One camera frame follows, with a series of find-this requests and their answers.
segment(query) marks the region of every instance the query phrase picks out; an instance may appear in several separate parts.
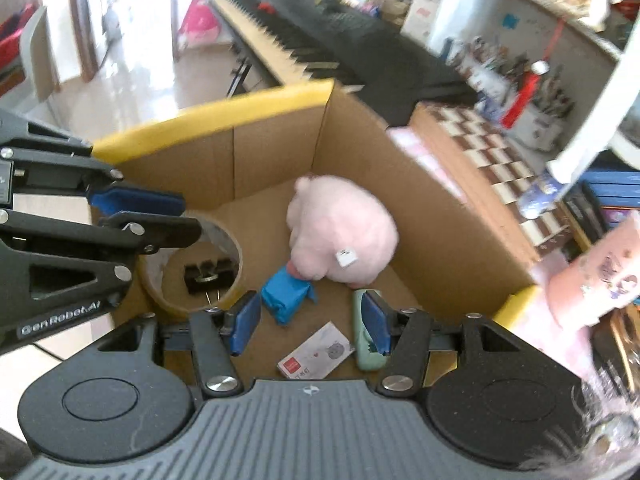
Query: stuffed animal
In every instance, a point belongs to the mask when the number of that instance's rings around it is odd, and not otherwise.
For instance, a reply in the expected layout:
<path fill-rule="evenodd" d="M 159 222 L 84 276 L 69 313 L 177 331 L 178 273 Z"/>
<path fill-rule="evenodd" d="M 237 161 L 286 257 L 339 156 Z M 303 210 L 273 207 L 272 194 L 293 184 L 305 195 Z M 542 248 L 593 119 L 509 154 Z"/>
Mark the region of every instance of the stuffed animal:
<path fill-rule="evenodd" d="M 289 204 L 291 259 L 287 272 L 363 288 L 372 283 L 396 250 L 398 231 L 371 193 L 337 176 L 303 176 Z"/>

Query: gray ribbed surface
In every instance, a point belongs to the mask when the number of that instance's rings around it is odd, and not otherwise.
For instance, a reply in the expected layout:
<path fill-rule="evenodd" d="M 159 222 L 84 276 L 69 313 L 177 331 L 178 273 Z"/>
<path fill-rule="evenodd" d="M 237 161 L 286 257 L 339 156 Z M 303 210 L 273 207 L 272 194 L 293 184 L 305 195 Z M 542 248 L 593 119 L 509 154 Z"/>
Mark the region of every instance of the gray ribbed surface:
<path fill-rule="evenodd" d="M 309 386 L 319 390 L 309 395 Z M 210 400 L 172 444 L 103 467 L 36 460 L 19 480 L 533 480 L 492 469 L 434 436 L 417 407 L 365 381 L 257 381 Z"/>

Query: pink cylinder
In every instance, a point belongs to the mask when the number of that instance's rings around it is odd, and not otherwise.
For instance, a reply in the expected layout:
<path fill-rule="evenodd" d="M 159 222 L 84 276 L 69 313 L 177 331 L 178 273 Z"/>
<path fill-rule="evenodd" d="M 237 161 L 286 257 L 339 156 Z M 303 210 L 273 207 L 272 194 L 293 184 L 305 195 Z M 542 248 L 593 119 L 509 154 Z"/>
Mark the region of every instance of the pink cylinder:
<path fill-rule="evenodd" d="M 618 227 L 549 281 L 549 309 L 566 330 L 593 326 L 640 296 L 640 214 Z"/>

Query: mint green object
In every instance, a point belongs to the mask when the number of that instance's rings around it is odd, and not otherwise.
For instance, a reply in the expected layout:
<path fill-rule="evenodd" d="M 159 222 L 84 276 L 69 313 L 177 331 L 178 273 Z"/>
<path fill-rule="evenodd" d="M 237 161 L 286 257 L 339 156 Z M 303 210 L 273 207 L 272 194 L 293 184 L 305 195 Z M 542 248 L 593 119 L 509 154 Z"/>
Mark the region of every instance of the mint green object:
<path fill-rule="evenodd" d="M 372 352 L 372 340 L 369 332 L 362 322 L 362 296 L 370 290 L 380 294 L 380 291 L 374 288 L 361 288 L 353 293 L 353 330 L 356 347 L 356 362 L 358 368 L 363 372 L 372 372 L 380 370 L 385 364 L 388 357 Z"/>

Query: blue packet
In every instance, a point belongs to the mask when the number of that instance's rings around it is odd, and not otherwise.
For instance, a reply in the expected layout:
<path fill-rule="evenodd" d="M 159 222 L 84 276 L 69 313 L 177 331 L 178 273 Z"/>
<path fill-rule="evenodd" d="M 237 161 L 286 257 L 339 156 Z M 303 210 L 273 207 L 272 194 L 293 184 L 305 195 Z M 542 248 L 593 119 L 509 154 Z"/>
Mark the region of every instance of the blue packet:
<path fill-rule="evenodd" d="M 311 282 L 298 280 L 291 276 L 286 267 L 270 277 L 260 295 L 271 315 L 280 325 L 286 325 L 308 296 L 314 303 L 316 292 Z"/>

